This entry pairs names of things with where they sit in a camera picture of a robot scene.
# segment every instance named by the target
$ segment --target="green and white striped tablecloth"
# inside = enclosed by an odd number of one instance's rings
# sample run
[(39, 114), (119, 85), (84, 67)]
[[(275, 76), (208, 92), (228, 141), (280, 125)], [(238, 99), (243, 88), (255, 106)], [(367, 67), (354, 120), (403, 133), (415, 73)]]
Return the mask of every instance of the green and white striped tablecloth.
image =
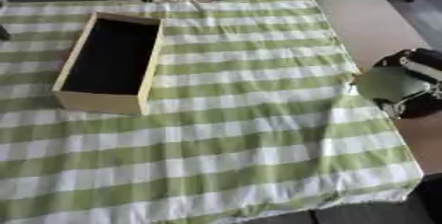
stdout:
[[(165, 18), (148, 115), (50, 93), (94, 11)], [(0, 23), (2, 223), (230, 223), (400, 201), (422, 177), (314, 0), (11, 4)]]

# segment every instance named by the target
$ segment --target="white stripe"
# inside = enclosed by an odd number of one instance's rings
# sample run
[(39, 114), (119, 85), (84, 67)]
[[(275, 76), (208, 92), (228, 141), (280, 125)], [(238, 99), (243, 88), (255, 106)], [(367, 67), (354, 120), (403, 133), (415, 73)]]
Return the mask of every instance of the white stripe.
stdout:
[(164, 99), (148, 102), (149, 114), (207, 111), (217, 109), (245, 108), (267, 104), (281, 106), (292, 102), (308, 102), (330, 99), (348, 90), (347, 85), (327, 86), (312, 89), (258, 91), (240, 95), (221, 95), (188, 99)]
[(314, 24), (324, 22), (326, 19), (323, 15), (292, 15), (292, 16), (261, 16), (261, 17), (237, 17), (237, 18), (213, 18), (204, 19), (178, 19), (168, 18), (165, 20), (166, 27), (220, 27), (220, 26), (243, 26), (258, 24), (297, 24), (308, 23)]
[(238, 82), (270, 81), (277, 79), (300, 79), (311, 77), (332, 76), (339, 73), (353, 72), (354, 66), (351, 62), (305, 66), (287, 67), (277, 69), (261, 70), (233, 70), (215, 73), (197, 73), (185, 75), (157, 75), (154, 78), (153, 87), (172, 88), (181, 86), (198, 86), (208, 84), (228, 84)]
[(56, 61), (25, 61), (25, 62), (0, 62), (1, 74), (16, 74), (16, 73), (39, 73), (44, 71), (59, 70), (62, 66), (63, 54), (60, 52), (60, 58)]
[(15, 85), (15, 86), (0, 86), (0, 99), (19, 99), (19, 98), (33, 98), (33, 97), (47, 97), (51, 95), (52, 85)]
[(26, 24), (5, 24), (3, 25), (10, 34), (30, 32), (73, 32), (81, 31), (84, 23), (26, 23)]
[(222, 35), (176, 35), (165, 36), (165, 45), (191, 44), (191, 43), (214, 43), (230, 41), (267, 41), (309, 38), (330, 38), (330, 31), (276, 31), (259, 32), (252, 34), (222, 34)]
[[(240, 121), (144, 128), (125, 133), (71, 134), (63, 139), (33, 139), (32, 142), (0, 144), (0, 152), (4, 152), (3, 148), (10, 152), (14, 152), (16, 149), (21, 150), (18, 151), (20, 155), (0, 156), (0, 161), (26, 160), (113, 148), (143, 147), (161, 143), (200, 141), (213, 138), (227, 139), (252, 133), (299, 130), (327, 124), (358, 122), (377, 118), (386, 118), (386, 116), (378, 108), (368, 107), (257, 117)], [(44, 123), (44, 119), (39, 117), (31, 117), (29, 120), (37, 121), (40, 124)]]
[(2, 41), (0, 50), (2, 52), (62, 50), (70, 48), (74, 42), (75, 40)]
[[(184, 159), (167, 159), (154, 163), (125, 165), (91, 170), (63, 171), (44, 177), (27, 177), (0, 181), (0, 199), (20, 199), (52, 192), (148, 183), (161, 178), (184, 178), (201, 174), (236, 171), (252, 166), (275, 166), (357, 154), (404, 146), (393, 132), (381, 132), (365, 137), (326, 138), (292, 146), (260, 147), (237, 153), (205, 155)], [(339, 185), (344, 190), (347, 185)]]
[(161, 10), (168, 10), (170, 12), (188, 12), (188, 11), (252, 11), (252, 10), (293, 10), (306, 9), (317, 7), (313, 0), (287, 0), (276, 2), (257, 2), (257, 3), (243, 3), (243, 2), (215, 2), (211, 4), (193, 3), (193, 2), (177, 2), (177, 3), (163, 3), (163, 9), (158, 4), (114, 4), (107, 3), (103, 6), (101, 3), (94, 5), (94, 3), (85, 3), (83, 6), (57, 6), (56, 4), (48, 4), (46, 6), (14, 6), (6, 5), (6, 9), (1, 16), (52, 16), (52, 15), (79, 15), (88, 14), (91, 10), (100, 10), (104, 12), (157, 12)]
[(335, 207), (345, 204), (361, 204), (361, 203), (372, 203), (372, 202), (403, 202), (406, 200), (407, 196), (410, 194), (409, 188), (392, 188), (383, 191), (367, 192), (363, 194), (351, 195), (346, 197), (341, 197), (337, 200), (331, 201), (330, 203), (319, 204), (306, 203), (305, 207), (292, 209), (292, 210), (269, 210), (261, 212), (254, 217), (223, 217), (211, 222), (210, 224), (232, 224), (232, 223), (246, 223), (251, 220), (259, 218), (274, 217), (283, 214), (290, 214), (295, 212), (304, 212), (309, 210), (326, 209), (329, 207)]
[[(206, 192), (192, 196), (168, 197), (148, 202), (133, 202), (110, 208), (94, 208), (87, 211), (58, 212), (44, 216), (16, 219), (7, 224), (24, 223), (131, 223), (134, 215), (141, 219), (138, 222), (165, 221), (189, 218), (201, 215), (222, 213), (243, 207), (260, 204), (283, 204), (297, 198), (318, 196), (326, 193), (344, 193), (336, 190), (335, 185), (345, 182), (346, 189), (377, 187), (397, 182), (420, 179), (420, 174), (410, 175), (408, 171), (417, 171), (414, 162), (391, 164), (382, 168), (345, 171), (334, 174), (319, 175), (300, 181), (252, 185), (224, 190), (223, 192)], [(374, 200), (403, 201), (412, 188), (394, 187), (392, 193), (373, 191), (364, 195), (346, 196), (335, 202), (318, 201), (310, 208), (327, 207)]]
[[(51, 88), (51, 85), (44, 85), (40, 88)], [(84, 121), (95, 119), (106, 119), (113, 117), (127, 117), (130, 115), (112, 114), (112, 113), (98, 113), (98, 112), (78, 112), (66, 111), (61, 107), (59, 110), (55, 109), (41, 109), (37, 111), (19, 111), (19, 112), (1, 112), (0, 113), (0, 128), (8, 128), (14, 126), (26, 125), (44, 125), (52, 123), (61, 123), (67, 121)]]
[[(42, 71), (56, 71), (62, 65), (61, 61), (51, 62), (26, 62), (26, 63), (0, 63), (0, 70), (2, 72), (8, 72), (6, 74), (17, 73), (32, 73)], [(242, 81), (268, 81), (279, 79), (296, 79), (302, 77), (322, 77), (333, 76), (337, 74), (339, 69), (343, 69), (342, 72), (352, 72), (354, 69), (350, 63), (336, 64), (336, 65), (322, 65), (322, 66), (306, 66), (306, 67), (290, 67), (290, 68), (276, 68), (276, 69), (262, 69), (262, 70), (238, 70), (238, 71), (222, 71), (216, 73), (197, 73), (187, 75), (156, 75), (154, 78), (155, 87), (157, 88), (169, 88), (175, 86), (197, 86), (204, 84), (216, 84), (216, 83), (236, 83)], [(50, 95), (50, 88), (52, 84), (16, 84), (9, 86), (0, 86), (0, 99), (13, 99), (13, 98), (32, 98), (39, 96)], [(313, 89), (301, 90), (309, 95), (310, 92), (315, 92)], [(290, 92), (297, 93), (300, 90), (291, 90)], [(226, 99), (232, 98), (232, 96), (225, 96)], [(174, 100), (170, 101), (177, 104), (177, 106), (183, 106), (186, 100)], [(152, 107), (158, 105), (159, 102), (152, 101)]]
[[(178, 45), (190, 43), (213, 43), (228, 41), (264, 41), (264, 40), (287, 40), (287, 39), (308, 39), (308, 38), (329, 38), (333, 37), (330, 31), (290, 31), (290, 32), (267, 32), (254, 34), (235, 35), (177, 35), (165, 36), (165, 45)], [(61, 50), (73, 46), (75, 40), (32, 40), (32, 41), (4, 41), (0, 43), (2, 52), (15, 51), (44, 51)]]
[[(207, 19), (165, 19), (166, 27), (219, 27), (219, 26), (246, 26), (256, 24), (299, 24), (324, 22), (322, 15), (310, 16), (263, 16), (263, 17), (240, 17), (240, 18), (222, 18), (215, 19), (207, 17)], [(83, 30), (85, 23), (12, 23), (5, 24), (5, 28), (11, 34), (20, 34), (27, 32), (80, 32)]]
[(183, 65), (193, 63), (217, 63), (226, 61), (268, 60), (303, 58), (319, 55), (346, 53), (336, 46), (291, 47), (275, 49), (258, 49), (254, 51), (221, 51), (188, 54), (164, 54), (160, 56), (159, 65)]

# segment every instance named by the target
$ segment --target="wooden box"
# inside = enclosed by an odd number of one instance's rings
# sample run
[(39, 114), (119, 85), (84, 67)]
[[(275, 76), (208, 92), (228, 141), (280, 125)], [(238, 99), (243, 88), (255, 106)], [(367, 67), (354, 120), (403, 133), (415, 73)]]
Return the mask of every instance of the wooden box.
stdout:
[(95, 13), (52, 91), (68, 110), (145, 114), (162, 21)]

